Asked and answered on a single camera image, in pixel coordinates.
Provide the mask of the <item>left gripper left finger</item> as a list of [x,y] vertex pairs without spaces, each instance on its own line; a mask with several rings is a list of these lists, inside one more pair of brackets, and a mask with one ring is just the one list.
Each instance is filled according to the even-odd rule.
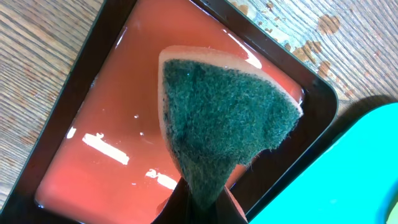
[[162,211],[152,224],[187,224],[190,213],[190,189],[181,178]]

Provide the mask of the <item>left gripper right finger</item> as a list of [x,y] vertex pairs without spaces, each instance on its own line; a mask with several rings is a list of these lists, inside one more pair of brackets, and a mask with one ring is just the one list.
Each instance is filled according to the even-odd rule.
[[217,199],[218,224],[247,224],[246,216],[233,194],[224,187]]

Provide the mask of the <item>green pink dish sponge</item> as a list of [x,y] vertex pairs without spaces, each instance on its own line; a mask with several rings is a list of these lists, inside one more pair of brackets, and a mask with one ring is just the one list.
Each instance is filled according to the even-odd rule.
[[303,116],[271,76],[236,55],[173,45],[159,54],[162,135],[194,203],[211,207],[237,165],[278,148]]

